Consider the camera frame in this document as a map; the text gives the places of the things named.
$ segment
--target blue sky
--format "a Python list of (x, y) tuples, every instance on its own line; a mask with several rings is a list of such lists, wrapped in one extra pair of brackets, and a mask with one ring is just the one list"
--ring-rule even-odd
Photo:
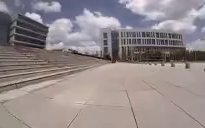
[(99, 50), (99, 30), (137, 27), (184, 34), (205, 50), (205, 0), (0, 0), (0, 11), (47, 24), (50, 47)]

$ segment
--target concrete steps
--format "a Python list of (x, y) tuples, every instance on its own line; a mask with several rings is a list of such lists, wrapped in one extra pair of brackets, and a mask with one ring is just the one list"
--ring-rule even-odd
[(0, 59), (28, 59), (27, 56), (2, 56), (0, 55)]
[(70, 74), (73, 74), (76, 72), (87, 70), (89, 68), (93, 68), (93, 66), (83, 67), (83, 68), (75, 68), (75, 69), (70, 69), (70, 70), (54, 72), (54, 73), (48, 73), (48, 74), (44, 74), (41, 76), (33, 76), (33, 77), (29, 77), (29, 78), (16, 79), (16, 80), (12, 80), (9, 82), (8, 81), (1, 82), (0, 83), (0, 93), (5, 92), (5, 91), (9, 91), (9, 90), (13, 90), (13, 89), (17, 89), (17, 88), (21, 88), (21, 87), (24, 87), (24, 86), (27, 86), (30, 84), (39, 83), (39, 82), (42, 82), (45, 80), (55, 79), (55, 78), (60, 77), (60, 76), (70, 75)]
[(0, 46), (0, 93), (98, 66), (97, 61), (62, 52)]
[(0, 63), (0, 67), (5, 67), (5, 66), (29, 66), (29, 65), (47, 65), (48, 62), (30, 62), (30, 63)]
[(60, 66), (56, 67), (55, 65), (46, 65), (46, 66), (37, 66), (37, 67), (18, 67), (18, 68), (6, 68), (6, 69), (0, 69), (0, 76), (10, 76), (12, 74), (20, 74), (20, 73), (26, 73), (26, 72), (34, 72), (34, 71), (41, 71), (41, 70), (51, 70), (51, 69), (61, 69), (63, 67), (66, 68), (76, 68), (81, 67), (85, 65), (79, 65), (79, 66)]
[(41, 76), (49, 73), (56, 73), (58, 71), (68, 70), (68, 69), (75, 69), (77, 67), (64, 67), (64, 68), (50, 68), (50, 69), (43, 69), (43, 70), (35, 70), (35, 71), (28, 71), (28, 72), (19, 72), (14, 74), (8, 74), (8, 75), (0, 75), (0, 82), (4, 81), (11, 81), (14, 79), (24, 79), (28, 77), (35, 77), (35, 76)]

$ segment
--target concrete pavement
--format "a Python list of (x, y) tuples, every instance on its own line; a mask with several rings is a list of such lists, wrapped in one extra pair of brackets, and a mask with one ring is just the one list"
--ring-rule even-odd
[(205, 63), (116, 63), (0, 94), (0, 128), (205, 128)]

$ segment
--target window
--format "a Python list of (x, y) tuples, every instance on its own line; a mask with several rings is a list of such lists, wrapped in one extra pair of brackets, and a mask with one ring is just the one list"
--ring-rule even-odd
[(142, 39), (142, 44), (145, 44), (145, 39)]
[(150, 37), (150, 32), (146, 32), (146, 37)]
[(132, 44), (132, 40), (131, 40), (131, 39), (128, 39), (128, 43), (129, 43), (129, 44)]
[(165, 45), (168, 45), (168, 40), (165, 40)]
[(155, 37), (155, 32), (152, 33), (152, 37)]
[(133, 44), (136, 44), (136, 39), (133, 39), (133, 42), (134, 42)]
[(171, 34), (170, 34), (170, 33), (168, 33), (168, 36), (169, 36), (169, 38), (171, 39)]
[(164, 40), (161, 40), (161, 45), (164, 45)]
[(107, 33), (103, 33), (103, 37), (104, 37), (104, 38), (107, 38)]
[(16, 33), (18, 33), (18, 34), (30, 36), (30, 37), (33, 37), (33, 38), (38, 38), (38, 39), (41, 39), (41, 40), (46, 40), (46, 36), (42, 36), (42, 35), (34, 33), (34, 32), (26, 31), (26, 30), (23, 30), (23, 29), (20, 29), (20, 28), (17, 28), (15, 30), (16, 30)]
[(156, 33), (156, 37), (157, 37), (157, 38), (160, 38), (160, 35), (159, 35), (159, 33), (158, 33), (158, 32)]
[(150, 39), (147, 39), (147, 44), (151, 44), (151, 40)]
[(156, 43), (156, 40), (152, 39), (152, 44), (155, 45), (155, 43)]
[(47, 31), (43, 30), (43, 29), (39, 29), (37, 27), (32, 26), (31, 24), (28, 24), (26, 22), (23, 21), (17, 21), (17, 26), (38, 32), (38, 33), (42, 33), (42, 34), (47, 34)]
[(40, 40), (36, 40), (36, 39), (32, 39), (32, 38), (27, 38), (27, 37), (21, 36), (21, 35), (16, 35), (15, 40), (27, 42), (27, 43), (31, 43), (31, 44), (45, 45), (44, 41), (40, 41)]
[(104, 54), (108, 53), (108, 47), (104, 47)]
[(107, 45), (107, 40), (104, 40), (104, 45)]
[(157, 40), (157, 44), (160, 45), (160, 40)]
[(146, 33), (145, 32), (142, 32), (142, 37), (146, 37)]
[(137, 44), (141, 44), (141, 39), (138, 39), (138, 40), (137, 40)]
[(135, 32), (133, 32), (132, 35), (133, 35), (133, 37), (136, 37), (136, 33)]

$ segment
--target glass facade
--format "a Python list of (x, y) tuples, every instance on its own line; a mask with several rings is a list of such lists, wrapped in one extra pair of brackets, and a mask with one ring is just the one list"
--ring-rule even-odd
[(23, 15), (18, 15), (10, 27), (10, 43), (45, 48), (48, 27)]
[(169, 54), (176, 50), (184, 50), (182, 34), (159, 31), (106, 30), (109, 34), (106, 45), (103, 41), (104, 53), (109, 51), (113, 59), (141, 60), (140, 54), (158, 51)]

